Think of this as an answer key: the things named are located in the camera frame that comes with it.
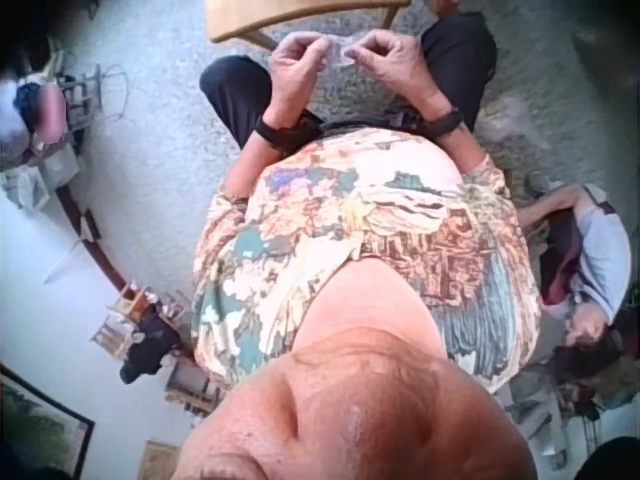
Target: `table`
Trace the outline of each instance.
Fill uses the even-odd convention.
[[[207,36],[214,43],[242,38],[267,50],[278,42],[262,28],[297,18],[344,10],[386,8],[381,28],[388,29],[398,10],[411,0],[205,0]]]

